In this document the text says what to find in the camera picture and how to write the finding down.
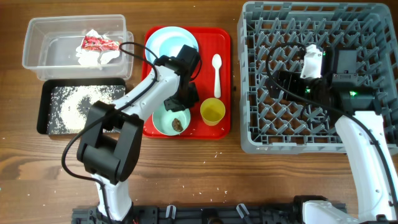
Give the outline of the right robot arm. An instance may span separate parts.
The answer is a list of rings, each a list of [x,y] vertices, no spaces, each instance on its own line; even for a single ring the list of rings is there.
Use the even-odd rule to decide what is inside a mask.
[[[397,223],[397,172],[387,147],[377,91],[358,84],[353,49],[320,51],[297,44],[301,72],[266,68],[269,94],[326,110],[340,137],[354,178],[358,218],[310,199],[302,203],[303,223]]]

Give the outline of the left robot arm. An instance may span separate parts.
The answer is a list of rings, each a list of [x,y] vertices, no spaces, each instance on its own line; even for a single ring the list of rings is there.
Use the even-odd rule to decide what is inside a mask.
[[[150,74],[123,97],[91,106],[76,158],[96,183],[100,202],[74,209],[73,223],[134,223],[127,179],[139,158],[144,123],[162,105],[177,112],[198,102],[191,76],[199,61],[198,51],[184,45],[175,57],[155,59]]]

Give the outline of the mint green bowl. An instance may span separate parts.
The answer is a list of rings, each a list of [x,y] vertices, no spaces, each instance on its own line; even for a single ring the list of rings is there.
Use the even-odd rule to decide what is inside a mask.
[[[181,124],[183,126],[182,132],[176,132],[173,130],[172,121],[175,118],[181,121]],[[189,109],[178,112],[167,111],[163,103],[152,114],[152,122],[156,130],[166,136],[176,136],[182,134],[188,128],[190,120],[191,114]]]

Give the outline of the red snack wrapper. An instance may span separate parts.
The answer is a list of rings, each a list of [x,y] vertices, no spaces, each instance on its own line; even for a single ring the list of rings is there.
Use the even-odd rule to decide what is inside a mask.
[[[83,50],[91,51],[119,50],[120,44],[120,42],[115,40],[85,36],[81,44],[81,48]]]

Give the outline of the yellow plastic cup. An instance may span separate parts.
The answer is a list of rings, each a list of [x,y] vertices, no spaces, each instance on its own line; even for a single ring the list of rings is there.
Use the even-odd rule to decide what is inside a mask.
[[[218,98],[208,98],[200,106],[203,122],[208,126],[216,126],[225,116],[226,107]]]

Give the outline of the white napkin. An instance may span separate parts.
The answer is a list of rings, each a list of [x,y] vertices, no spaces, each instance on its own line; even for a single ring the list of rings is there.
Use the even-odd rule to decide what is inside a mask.
[[[110,39],[106,34],[99,35],[99,33],[94,29],[90,30],[85,36]],[[106,51],[83,50],[81,48],[81,44],[76,48],[76,56],[78,58],[78,63],[82,66],[93,67],[99,65],[106,65],[110,63],[110,61],[112,61],[113,59],[116,59],[120,56],[120,50],[106,50]]]

